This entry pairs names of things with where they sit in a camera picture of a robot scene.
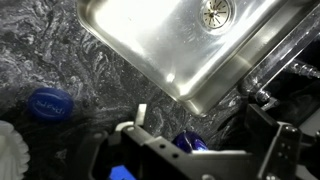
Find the blue plastic lid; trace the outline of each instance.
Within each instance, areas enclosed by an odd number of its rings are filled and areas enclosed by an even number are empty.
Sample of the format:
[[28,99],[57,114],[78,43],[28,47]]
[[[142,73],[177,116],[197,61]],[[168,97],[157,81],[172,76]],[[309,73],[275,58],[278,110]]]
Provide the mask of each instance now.
[[41,120],[66,120],[72,113],[72,97],[59,89],[39,88],[28,99],[28,109]]
[[173,141],[177,147],[185,151],[186,153],[190,153],[194,151],[207,151],[209,150],[202,140],[202,138],[191,131],[183,131],[180,133]]

